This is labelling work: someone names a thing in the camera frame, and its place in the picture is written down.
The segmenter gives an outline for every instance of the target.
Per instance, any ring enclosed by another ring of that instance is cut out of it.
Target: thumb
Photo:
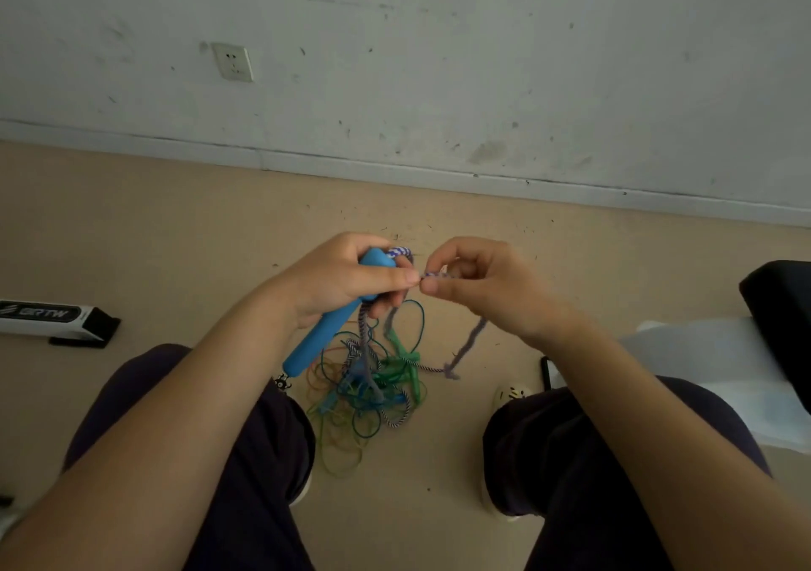
[[[385,294],[410,289],[419,283],[419,272],[413,268],[354,266],[346,292],[353,296]]]
[[[449,300],[474,309],[479,304],[483,280],[449,277],[423,278],[419,290],[441,300]]]

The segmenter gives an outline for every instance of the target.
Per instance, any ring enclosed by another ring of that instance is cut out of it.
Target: jump rope handle
[[[369,249],[361,260],[364,266],[384,266],[385,268],[395,268],[397,264],[394,259],[388,257],[378,248]],[[356,308],[360,306],[361,300],[371,302],[377,295],[365,295],[354,302],[350,302],[343,308],[332,310],[321,315],[316,326],[309,331],[299,345],[282,364],[285,374],[289,377],[299,376],[318,354],[329,344],[332,337],[343,327],[346,320],[352,316]]]

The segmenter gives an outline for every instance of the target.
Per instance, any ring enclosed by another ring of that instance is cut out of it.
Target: leg
[[[659,379],[769,473],[726,402],[693,383]],[[546,518],[527,569],[672,568],[634,488],[568,389],[509,402],[487,424],[483,447],[493,504]]]
[[[65,470],[190,351],[159,345],[120,367],[79,426]],[[185,569],[312,569],[288,505],[315,449],[307,416],[270,383],[234,443]]]

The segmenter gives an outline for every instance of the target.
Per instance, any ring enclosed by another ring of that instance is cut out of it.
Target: logo
[[[64,304],[39,304],[36,302],[0,302],[0,317],[28,321],[55,321],[66,324],[82,314],[79,307]]]

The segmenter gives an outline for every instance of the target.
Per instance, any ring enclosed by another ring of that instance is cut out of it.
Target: electrical socket
[[[238,82],[253,82],[253,72],[250,70],[250,59],[245,46],[211,44],[211,49],[223,78]]]

